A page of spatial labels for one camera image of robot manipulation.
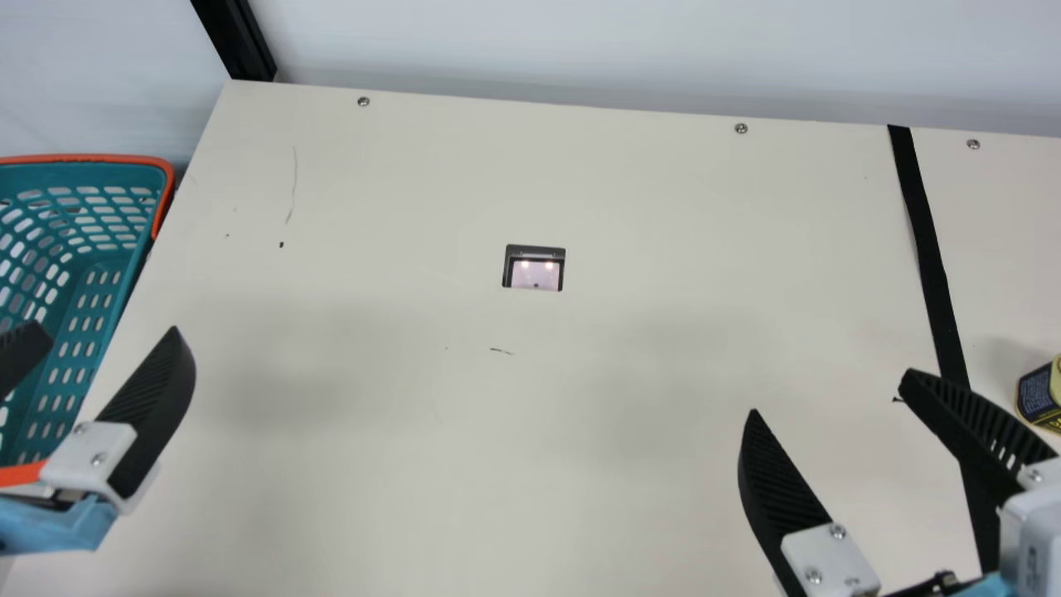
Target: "table surface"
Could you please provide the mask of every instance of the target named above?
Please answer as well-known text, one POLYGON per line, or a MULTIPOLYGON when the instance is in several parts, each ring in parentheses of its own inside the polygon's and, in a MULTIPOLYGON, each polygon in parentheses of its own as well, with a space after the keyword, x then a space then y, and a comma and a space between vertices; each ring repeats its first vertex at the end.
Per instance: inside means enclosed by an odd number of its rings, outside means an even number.
MULTIPOLYGON (((891 403, 936 366, 886 128, 736 121, 229 84, 84 412, 173 324, 192 406, 134 515, 4 595, 775 595, 750 408, 886 589, 973 576, 958 469, 891 403), (567 248, 563 291, 502 287, 508 243, 567 248)), ((1061 140, 970 136, 915 130, 1009 405, 1059 349, 1061 140)))

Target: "basket hole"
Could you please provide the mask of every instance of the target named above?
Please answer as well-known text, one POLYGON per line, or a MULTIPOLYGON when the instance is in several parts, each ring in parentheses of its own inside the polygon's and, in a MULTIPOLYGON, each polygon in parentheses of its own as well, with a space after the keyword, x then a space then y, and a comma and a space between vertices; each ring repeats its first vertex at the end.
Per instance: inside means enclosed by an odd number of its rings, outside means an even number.
MULTIPOLYGON (((137 209, 136 207, 124 207, 123 209, 136 209, 135 213, 139 213, 140 212, 140 210, 137 209)), ((21 215, 21 214, 22 214, 22 210, 21 209, 12 209, 7 213, 5 213, 2 217, 0 217, 0 222, 3 222, 4 224, 10 224, 10 223, 14 222, 15 220, 17 220, 18 216, 21 215)))

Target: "teal plastic basket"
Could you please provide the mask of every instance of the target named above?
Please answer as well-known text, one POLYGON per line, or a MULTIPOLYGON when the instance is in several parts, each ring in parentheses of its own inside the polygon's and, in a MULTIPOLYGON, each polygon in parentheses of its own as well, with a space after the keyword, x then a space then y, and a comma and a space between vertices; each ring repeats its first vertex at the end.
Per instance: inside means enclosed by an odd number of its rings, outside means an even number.
POLYGON ((0 405, 0 467, 48 458, 73 426, 164 214, 172 166, 136 156, 0 159, 0 333, 55 340, 0 405))

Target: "scratch mark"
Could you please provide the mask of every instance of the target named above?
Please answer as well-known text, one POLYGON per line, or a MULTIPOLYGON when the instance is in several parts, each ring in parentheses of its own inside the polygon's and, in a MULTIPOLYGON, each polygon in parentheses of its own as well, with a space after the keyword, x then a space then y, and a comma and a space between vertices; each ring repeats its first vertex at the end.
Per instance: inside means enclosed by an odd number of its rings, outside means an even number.
POLYGON ((288 209, 288 216, 283 218, 283 224, 288 225, 291 215, 295 212, 295 189, 298 188, 298 150, 291 145, 291 158, 294 161, 295 175, 291 180, 291 207, 288 209))

